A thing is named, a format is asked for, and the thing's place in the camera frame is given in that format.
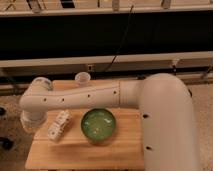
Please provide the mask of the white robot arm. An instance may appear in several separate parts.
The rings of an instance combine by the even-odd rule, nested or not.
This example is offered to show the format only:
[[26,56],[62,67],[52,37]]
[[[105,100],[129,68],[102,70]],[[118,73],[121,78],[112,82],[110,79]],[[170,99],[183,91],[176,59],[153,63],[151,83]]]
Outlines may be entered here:
[[45,77],[20,99],[21,119],[43,124],[50,110],[124,107],[141,114],[146,171],[202,171],[192,97],[178,77],[159,73],[143,80],[55,91]]

